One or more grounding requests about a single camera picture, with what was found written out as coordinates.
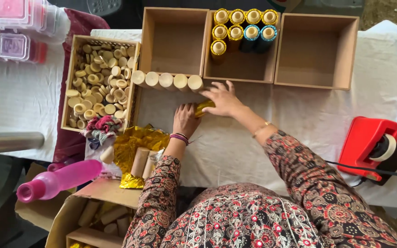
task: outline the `table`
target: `table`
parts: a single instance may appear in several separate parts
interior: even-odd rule
[[[140,41],[141,30],[93,30],[91,35]],[[384,21],[358,32],[350,91],[242,82],[235,83],[235,90],[256,113],[324,159],[337,161],[353,117],[397,121],[397,25]],[[203,97],[193,93],[143,89],[138,125],[151,123],[170,132],[175,108],[201,100]],[[159,108],[154,109],[154,102]],[[252,182],[287,194],[262,148],[236,121],[206,115],[191,140],[196,138],[185,152],[181,185],[217,187]],[[357,183],[356,177],[343,176],[350,185]],[[384,186],[366,182],[356,190],[371,205],[397,207],[397,177]]]
[[[90,35],[93,28],[109,28],[100,17],[59,8],[58,35],[48,44],[44,64],[0,61],[0,132],[41,132],[43,147],[3,153],[20,158],[59,161],[69,155],[83,158],[85,138],[61,130],[72,37]]]

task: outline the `red tape dispenser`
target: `red tape dispenser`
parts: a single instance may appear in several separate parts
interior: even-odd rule
[[[355,117],[345,138],[338,163],[390,172],[397,170],[397,123],[363,116]],[[384,185],[390,175],[351,169],[338,165],[338,170],[353,176],[363,176],[375,184]]]

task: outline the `gold bangle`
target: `gold bangle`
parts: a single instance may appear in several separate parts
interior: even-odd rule
[[[263,130],[265,127],[272,125],[272,123],[270,121],[266,121],[264,123],[264,126],[260,127],[257,131],[255,131],[254,135],[252,135],[252,138],[255,138],[257,136],[257,133],[261,130]]]

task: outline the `bracelet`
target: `bracelet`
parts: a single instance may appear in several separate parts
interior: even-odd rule
[[[171,138],[178,138],[178,139],[181,139],[181,140],[183,140],[183,141],[186,143],[186,145],[189,145],[188,139],[185,138],[185,137],[183,137],[183,136],[181,136],[181,135],[178,135],[178,134],[173,133],[173,134],[171,134],[171,135],[169,136],[169,138],[170,138],[170,139],[171,139]]]
[[[185,137],[185,139],[189,140],[188,137],[186,137],[186,135],[184,135],[183,133],[176,133],[176,134],[181,135],[181,136]]]
[[[254,135],[252,135],[252,138],[255,138],[257,136],[257,133],[261,130],[263,130],[265,127],[272,125],[272,123],[270,121],[266,121],[264,123],[264,126],[260,127],[257,131],[255,131]]]

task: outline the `paisley print dress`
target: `paisley print dress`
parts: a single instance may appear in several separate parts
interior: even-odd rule
[[[292,200],[252,183],[206,189],[176,218],[180,162],[164,156],[146,180],[124,247],[397,247],[397,234],[338,172],[283,131],[264,151]]]

